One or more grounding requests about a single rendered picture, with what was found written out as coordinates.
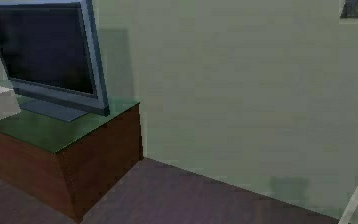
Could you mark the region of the brown stand with green top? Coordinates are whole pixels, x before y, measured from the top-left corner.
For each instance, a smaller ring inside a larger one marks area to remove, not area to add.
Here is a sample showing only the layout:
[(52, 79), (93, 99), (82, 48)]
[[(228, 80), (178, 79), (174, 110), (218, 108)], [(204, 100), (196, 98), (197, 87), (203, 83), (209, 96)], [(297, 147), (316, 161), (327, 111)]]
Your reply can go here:
[(109, 105), (107, 117), (71, 122), (28, 111), (0, 120), (0, 179), (81, 223), (143, 159), (139, 103)]

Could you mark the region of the grey flat television set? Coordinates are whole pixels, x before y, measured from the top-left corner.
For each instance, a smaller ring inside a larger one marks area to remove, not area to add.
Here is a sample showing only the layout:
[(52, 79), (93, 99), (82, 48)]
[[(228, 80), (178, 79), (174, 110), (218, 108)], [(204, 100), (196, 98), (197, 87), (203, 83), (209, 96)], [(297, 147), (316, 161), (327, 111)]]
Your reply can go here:
[(21, 109), (110, 114), (92, 0), (0, 0), (0, 59)]

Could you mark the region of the beige box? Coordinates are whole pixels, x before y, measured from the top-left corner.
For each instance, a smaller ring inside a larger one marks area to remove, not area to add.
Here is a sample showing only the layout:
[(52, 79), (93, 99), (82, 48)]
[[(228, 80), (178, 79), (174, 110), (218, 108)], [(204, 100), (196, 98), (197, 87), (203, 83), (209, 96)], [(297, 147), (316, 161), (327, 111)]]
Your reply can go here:
[(14, 90), (0, 86), (0, 120), (20, 112)]

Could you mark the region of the pale slanted pole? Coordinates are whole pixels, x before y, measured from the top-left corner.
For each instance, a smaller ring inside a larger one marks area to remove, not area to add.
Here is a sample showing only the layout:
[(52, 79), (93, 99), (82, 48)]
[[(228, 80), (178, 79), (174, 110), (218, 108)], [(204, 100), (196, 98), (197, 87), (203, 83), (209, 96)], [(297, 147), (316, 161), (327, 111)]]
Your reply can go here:
[(349, 224), (354, 212), (356, 211), (356, 208), (358, 206), (358, 185), (352, 194), (344, 212), (342, 213), (342, 216), (338, 222), (338, 224)]

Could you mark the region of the framed dark picture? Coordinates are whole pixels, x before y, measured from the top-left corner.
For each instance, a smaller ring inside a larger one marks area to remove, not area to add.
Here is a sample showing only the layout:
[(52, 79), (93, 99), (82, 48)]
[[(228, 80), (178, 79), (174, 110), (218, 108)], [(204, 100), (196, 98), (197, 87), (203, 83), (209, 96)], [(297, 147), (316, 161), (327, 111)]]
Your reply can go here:
[(340, 11), (341, 19), (358, 19), (358, 0), (344, 0)]

